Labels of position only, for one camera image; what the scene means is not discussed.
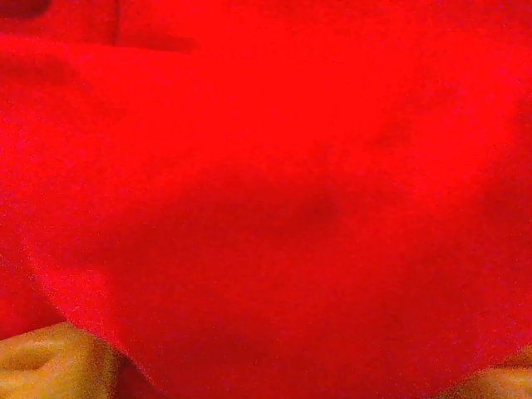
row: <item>red sheet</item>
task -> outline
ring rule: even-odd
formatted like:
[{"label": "red sheet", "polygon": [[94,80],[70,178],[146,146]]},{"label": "red sheet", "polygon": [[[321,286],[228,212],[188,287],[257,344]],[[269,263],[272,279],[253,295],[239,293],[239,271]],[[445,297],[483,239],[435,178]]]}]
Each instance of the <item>red sheet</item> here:
[{"label": "red sheet", "polygon": [[428,397],[531,343],[532,11],[407,3],[0,20],[3,337],[66,318],[191,399]]}]

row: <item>red cloth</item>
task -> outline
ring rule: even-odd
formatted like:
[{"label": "red cloth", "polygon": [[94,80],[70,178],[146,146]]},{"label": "red cloth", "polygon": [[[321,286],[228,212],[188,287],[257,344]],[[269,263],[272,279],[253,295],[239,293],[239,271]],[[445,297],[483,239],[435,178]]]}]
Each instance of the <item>red cloth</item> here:
[{"label": "red cloth", "polygon": [[2,334],[67,318],[190,399],[427,397],[531,343],[526,4],[0,22]]}]

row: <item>red blanket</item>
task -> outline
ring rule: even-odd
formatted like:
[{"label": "red blanket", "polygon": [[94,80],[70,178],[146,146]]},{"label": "red blanket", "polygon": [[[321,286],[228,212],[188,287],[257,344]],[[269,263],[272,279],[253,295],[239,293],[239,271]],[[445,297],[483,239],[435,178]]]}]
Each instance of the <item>red blanket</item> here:
[{"label": "red blanket", "polygon": [[0,20],[0,338],[71,320],[150,399],[427,397],[532,342],[528,2],[156,3]]}]

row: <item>red fabric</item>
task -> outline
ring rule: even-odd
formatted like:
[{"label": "red fabric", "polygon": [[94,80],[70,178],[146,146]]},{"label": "red fabric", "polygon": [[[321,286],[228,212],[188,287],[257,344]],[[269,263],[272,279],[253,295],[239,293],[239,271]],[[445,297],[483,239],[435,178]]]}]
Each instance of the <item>red fabric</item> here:
[{"label": "red fabric", "polygon": [[[46,11],[39,17],[4,17],[16,14],[17,8],[22,15],[39,13],[43,5]],[[118,11],[114,0],[0,0],[0,32],[61,42],[112,44],[118,32]]]},{"label": "red fabric", "polygon": [[42,15],[49,5],[48,0],[2,0],[0,1],[0,17],[18,19]]},{"label": "red fabric", "polygon": [[191,399],[427,397],[532,342],[526,2],[155,3],[0,39],[4,335]]}]

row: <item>yellow surface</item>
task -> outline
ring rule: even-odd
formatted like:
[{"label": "yellow surface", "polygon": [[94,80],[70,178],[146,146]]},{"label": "yellow surface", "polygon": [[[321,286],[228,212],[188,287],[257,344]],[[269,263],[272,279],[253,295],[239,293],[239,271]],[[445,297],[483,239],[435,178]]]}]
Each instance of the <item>yellow surface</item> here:
[{"label": "yellow surface", "polygon": [[111,399],[120,358],[69,323],[0,342],[0,399]]},{"label": "yellow surface", "polygon": [[437,399],[530,399],[532,347],[526,347],[497,367],[476,373]]}]

